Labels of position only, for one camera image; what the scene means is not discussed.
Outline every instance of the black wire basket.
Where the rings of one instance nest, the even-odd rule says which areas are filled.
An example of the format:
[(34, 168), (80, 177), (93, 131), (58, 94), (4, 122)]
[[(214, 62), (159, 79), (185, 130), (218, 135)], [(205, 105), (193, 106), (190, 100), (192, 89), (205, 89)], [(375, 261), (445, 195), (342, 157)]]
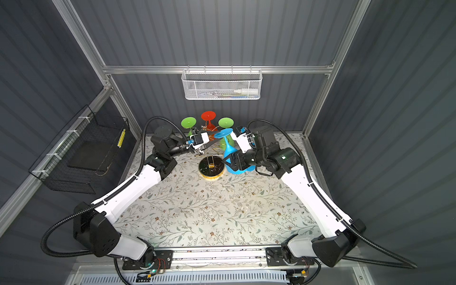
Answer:
[(96, 194), (102, 191), (106, 174), (129, 130), (128, 120), (119, 116), (91, 113), (52, 153), (43, 153), (29, 172), (49, 189)]

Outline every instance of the black cable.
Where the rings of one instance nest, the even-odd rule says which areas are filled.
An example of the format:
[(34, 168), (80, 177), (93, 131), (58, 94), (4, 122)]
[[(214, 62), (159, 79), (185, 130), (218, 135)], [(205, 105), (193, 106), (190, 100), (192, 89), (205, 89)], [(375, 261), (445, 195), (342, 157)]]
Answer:
[[(132, 176), (124, 185), (122, 185), (122, 187), (117, 189), (111, 195), (107, 196), (106, 199), (104, 200), (105, 202), (109, 201), (114, 196), (116, 196), (117, 194), (122, 192), (128, 185), (133, 183), (133, 181), (136, 180), (136, 176), (139, 176), (139, 174), (141, 173), (141, 171), (142, 171), (142, 169), (144, 167), (144, 160), (145, 160), (145, 134), (146, 134), (147, 127), (149, 126), (150, 122), (153, 121), (153, 120), (156, 120), (156, 119), (160, 119), (160, 120), (163, 120), (163, 121), (166, 121), (166, 122), (170, 123), (173, 127), (175, 127), (179, 131), (179, 133), (182, 135), (182, 137), (184, 139), (186, 139), (186, 136), (181, 131), (181, 129), (176, 124), (174, 124), (171, 120), (169, 120), (168, 118), (165, 118), (163, 116), (154, 116), (152, 118), (149, 118), (147, 120), (146, 124), (144, 125), (144, 129), (143, 129), (142, 136), (141, 136), (141, 139), (142, 139), (142, 142), (141, 142), (141, 162), (140, 162), (140, 166), (138, 168), (138, 171), (135, 173), (135, 176)], [(77, 252), (57, 252), (57, 251), (54, 251), (54, 250), (50, 249), (47, 246), (47, 240), (49, 239), (49, 236), (51, 235), (51, 233), (53, 231), (55, 231), (58, 227), (63, 225), (64, 223), (66, 223), (68, 221), (71, 221), (72, 219), (74, 219), (78, 215), (82, 215), (82, 214), (84, 214), (86, 212), (90, 212), (90, 211), (94, 210), (95, 208), (103, 205), (103, 203), (104, 203), (103, 201), (100, 201), (100, 202), (98, 202), (96, 204), (92, 204), (92, 205), (90, 205), (89, 207), (87, 207), (85, 209), (82, 209), (82, 210), (80, 210), (80, 211), (78, 211), (76, 213), (73, 213), (73, 214), (69, 215), (66, 218), (63, 218), (62, 220), (60, 220), (56, 224), (54, 224), (52, 227), (50, 227), (44, 233), (43, 237), (41, 238), (41, 242), (40, 242), (41, 250), (45, 254), (53, 256), (53, 257), (75, 257), (75, 256), (93, 254), (93, 252), (90, 251), (90, 250), (83, 250), (83, 251), (77, 251)]]
[(252, 132), (248, 128), (246, 128), (245, 134), (247, 135), (247, 141), (249, 142), (249, 146), (254, 149), (255, 146), (254, 146), (254, 144), (252, 142), (252, 137), (251, 137)]
[(278, 129), (281, 133), (284, 134), (285, 138), (287, 138), (287, 140), (291, 143), (291, 145), (294, 147), (296, 152), (299, 154), (299, 157), (301, 158), (302, 165), (304, 167), (304, 172), (306, 173), (306, 178), (307, 178), (307, 181), (309, 183), (309, 186), (312, 187), (313, 191), (318, 196), (318, 198), (323, 202), (323, 204), (325, 204), (325, 206), (331, 211), (331, 213), (336, 217), (337, 220), (340, 220), (341, 223), (350, 232), (352, 232), (354, 235), (356, 235), (360, 240), (364, 241), (367, 245), (371, 246), (372, 248), (378, 250), (379, 252), (384, 253), (387, 256), (392, 257), (395, 260), (400, 261), (402, 263), (388, 262), (388, 261), (381, 261), (381, 260), (373, 260), (373, 259), (364, 259), (364, 258), (352, 257), (352, 256), (344, 256), (342, 259), (352, 260), (352, 261), (357, 261), (357, 262), (363, 262), (363, 263), (369, 263), (369, 264), (375, 264), (375, 265), (381, 265), (381, 266), (396, 267), (396, 268), (416, 269), (418, 267), (416, 265), (416, 263), (414, 263), (413, 261), (411, 261), (411, 260), (409, 260), (409, 259), (407, 259), (407, 258), (405, 258), (403, 256), (400, 256), (399, 254), (396, 254), (396, 253), (394, 253), (394, 252), (392, 252), (392, 251), (390, 251), (390, 250), (388, 250), (388, 249), (386, 249), (386, 248), (374, 243), (373, 241), (369, 240), (368, 238), (364, 237), (357, 230), (355, 230), (347, 221), (345, 221), (342, 218), (342, 216), (328, 203), (328, 201), (326, 201), (326, 199), (322, 196), (320, 191), (314, 185), (312, 177), (310, 176), (310, 172), (309, 172), (309, 168), (307, 166), (307, 162), (306, 162), (306, 160), (304, 158), (304, 155), (302, 154), (301, 150), (296, 145), (296, 143), (293, 142), (293, 140), (278, 125), (276, 125), (274, 123), (271, 123), (271, 122), (268, 122), (268, 121), (263, 120), (263, 119), (251, 120), (247, 124), (247, 128), (249, 128), (249, 126), (250, 126), (250, 124), (252, 122), (256, 122), (256, 121), (270, 124), (270, 125), (274, 126), (276, 129)]
[(301, 285), (306, 285), (306, 284), (311, 283), (312, 280), (315, 279), (315, 277), (318, 275), (318, 273), (320, 273), (320, 270), (321, 270), (321, 264), (318, 260), (316, 260), (313, 257), (309, 257), (309, 259), (313, 260), (316, 263), (316, 265), (318, 265), (318, 268), (316, 269), (315, 273), (310, 278), (308, 277), (307, 280), (304, 283), (302, 283)]
[(117, 264), (117, 258), (114, 258), (114, 267), (115, 267), (115, 272), (117, 272), (117, 276), (119, 276), (120, 280), (125, 284), (125, 285), (132, 285), (129, 283), (120, 273), (119, 265)]

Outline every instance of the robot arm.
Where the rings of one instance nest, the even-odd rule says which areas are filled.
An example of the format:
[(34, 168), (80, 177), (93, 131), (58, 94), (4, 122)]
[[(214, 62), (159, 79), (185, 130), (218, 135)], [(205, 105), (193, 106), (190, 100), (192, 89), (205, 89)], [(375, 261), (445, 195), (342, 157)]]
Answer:
[[(148, 268), (155, 259), (153, 247), (146, 241), (118, 233), (112, 224), (141, 194), (165, 179), (176, 166), (174, 156), (198, 150), (209, 142), (206, 132), (190, 136), (185, 141), (174, 135), (171, 129), (159, 127), (151, 138), (154, 143), (152, 154), (145, 160), (141, 173), (132, 175), (105, 196), (92, 204), (103, 202), (88, 214), (74, 219), (74, 238), (90, 249), (97, 257), (105, 255), (125, 256), (140, 260), (143, 268)], [(132, 177), (135, 180), (124, 190), (106, 201), (107, 197), (120, 189)], [(75, 212), (87, 208), (85, 203), (79, 204)]]
[[(234, 171), (244, 170), (255, 165), (255, 170), (259, 174), (275, 175), (278, 179), (282, 179), (311, 213), (321, 231), (321, 236), (313, 240), (298, 235), (286, 240), (282, 244), (282, 255), (285, 260), (293, 263), (293, 260), (301, 256), (316, 256), (327, 266), (334, 266), (358, 243), (358, 238), (341, 223), (341, 220), (350, 221), (360, 233), (365, 230), (364, 224), (360, 220), (352, 222), (350, 216), (344, 213), (316, 182), (307, 182), (300, 157), (291, 148), (280, 149), (271, 128), (263, 127), (251, 134), (246, 134), (246, 132), (246, 128), (241, 127), (233, 131), (231, 136), (237, 141), (241, 150), (225, 157), (224, 163)], [(271, 173), (259, 172), (259, 166), (266, 167)], [(342, 219), (336, 219), (317, 196), (311, 184), (317, 188)]]

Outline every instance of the wire mesh basket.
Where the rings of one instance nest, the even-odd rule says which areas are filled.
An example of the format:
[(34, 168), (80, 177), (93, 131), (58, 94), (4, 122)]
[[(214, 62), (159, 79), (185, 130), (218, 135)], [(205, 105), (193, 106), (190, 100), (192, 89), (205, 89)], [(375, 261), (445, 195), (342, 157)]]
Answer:
[(261, 70), (250, 73), (195, 73), (185, 69), (182, 84), (188, 100), (257, 100)]
[(29, 172), (51, 190), (95, 194), (128, 130), (126, 118), (91, 113), (67, 131), (55, 152), (45, 154), (45, 163), (35, 162)]

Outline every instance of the table surface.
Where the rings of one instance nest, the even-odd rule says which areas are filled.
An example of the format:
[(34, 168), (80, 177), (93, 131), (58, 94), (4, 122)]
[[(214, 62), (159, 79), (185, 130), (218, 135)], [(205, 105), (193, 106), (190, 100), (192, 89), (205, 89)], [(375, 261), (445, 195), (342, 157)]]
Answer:
[[(291, 147), (276, 134), (280, 147)], [(299, 134), (290, 134), (306, 156)], [(207, 155), (223, 153), (218, 143)], [(146, 139), (146, 154), (153, 144)], [(128, 177), (139, 167), (135, 155)], [(205, 180), (198, 164), (205, 156), (176, 157), (177, 166), (161, 183), (140, 196), (114, 224), (122, 234), (138, 236), (155, 247), (279, 244), (298, 233), (316, 237), (320, 230), (294, 192), (275, 176), (226, 170), (216, 181)], [(311, 175), (312, 167), (307, 159)]]

